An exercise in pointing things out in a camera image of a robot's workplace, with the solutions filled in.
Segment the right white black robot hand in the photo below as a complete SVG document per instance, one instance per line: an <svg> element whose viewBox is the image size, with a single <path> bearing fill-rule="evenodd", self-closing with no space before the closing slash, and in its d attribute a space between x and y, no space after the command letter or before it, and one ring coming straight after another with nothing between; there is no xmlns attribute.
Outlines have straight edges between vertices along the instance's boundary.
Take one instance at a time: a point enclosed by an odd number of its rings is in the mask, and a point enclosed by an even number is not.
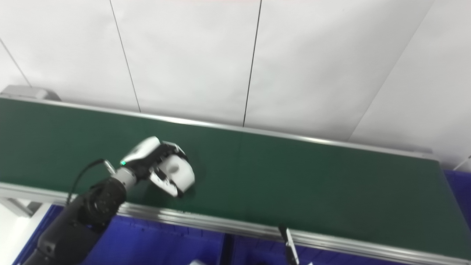
<svg viewBox="0 0 471 265"><path fill-rule="evenodd" d="M299 265L299 257L295 248L292 234L288 227L283 224L278 225L278 230L284 240L285 257L289 265Z"/></svg>

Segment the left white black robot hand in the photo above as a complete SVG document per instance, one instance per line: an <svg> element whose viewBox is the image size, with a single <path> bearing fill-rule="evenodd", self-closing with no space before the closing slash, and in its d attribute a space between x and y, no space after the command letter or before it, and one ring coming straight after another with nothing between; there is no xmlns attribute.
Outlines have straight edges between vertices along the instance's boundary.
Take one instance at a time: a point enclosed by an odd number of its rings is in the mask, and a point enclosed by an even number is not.
<svg viewBox="0 0 471 265"><path fill-rule="evenodd" d="M195 183L195 173L185 152L175 143L152 136L136 145L111 175L128 191L150 180L173 197L181 197Z"/></svg>

